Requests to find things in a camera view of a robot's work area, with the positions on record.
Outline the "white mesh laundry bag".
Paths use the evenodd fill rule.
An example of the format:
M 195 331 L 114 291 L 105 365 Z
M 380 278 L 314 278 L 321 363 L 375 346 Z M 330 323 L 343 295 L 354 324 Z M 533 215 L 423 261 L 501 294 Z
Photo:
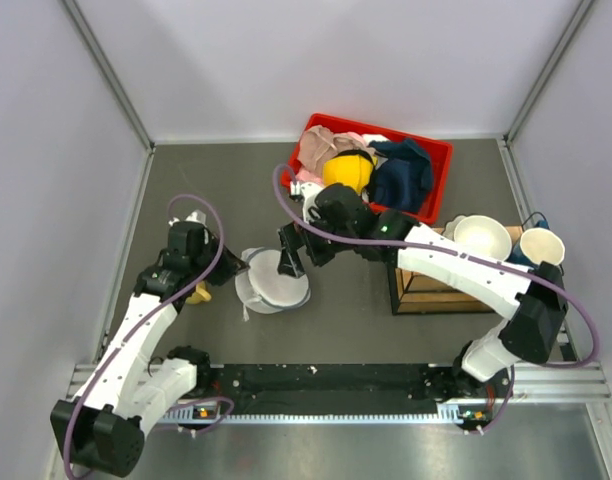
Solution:
M 236 294 L 243 306 L 243 320 L 250 313 L 271 315 L 304 306 L 311 297 L 306 275 L 293 278 L 280 274 L 279 250 L 257 247 L 242 252 L 241 259 L 248 268 L 235 277 Z

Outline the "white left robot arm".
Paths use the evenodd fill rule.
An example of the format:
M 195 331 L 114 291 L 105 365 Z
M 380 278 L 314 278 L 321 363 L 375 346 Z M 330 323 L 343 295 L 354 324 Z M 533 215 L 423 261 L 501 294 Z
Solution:
M 53 407 L 50 423 L 65 471 L 75 467 L 120 478 L 135 468 L 158 421 L 181 398 L 213 386 L 209 355 L 172 349 L 159 370 L 142 378 L 163 334 L 197 284 L 222 286 L 246 269 L 198 212 L 170 223 L 167 245 L 137 278 L 124 318 L 93 373 L 70 400 Z

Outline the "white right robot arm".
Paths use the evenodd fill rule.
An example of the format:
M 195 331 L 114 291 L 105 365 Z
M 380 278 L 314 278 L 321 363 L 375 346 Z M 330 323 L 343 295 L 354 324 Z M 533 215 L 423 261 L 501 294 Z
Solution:
M 279 273 L 301 277 L 301 251 L 315 266 L 354 251 L 367 261 L 444 283 L 501 317 L 457 357 L 452 380 L 460 393 L 478 394 L 495 374 L 517 362 L 548 362 L 568 310 L 559 267 L 514 265 L 471 253 L 399 211 L 373 212 L 352 188 L 339 183 L 321 187 L 293 181 L 289 196 L 301 203 L 302 215 L 279 231 Z

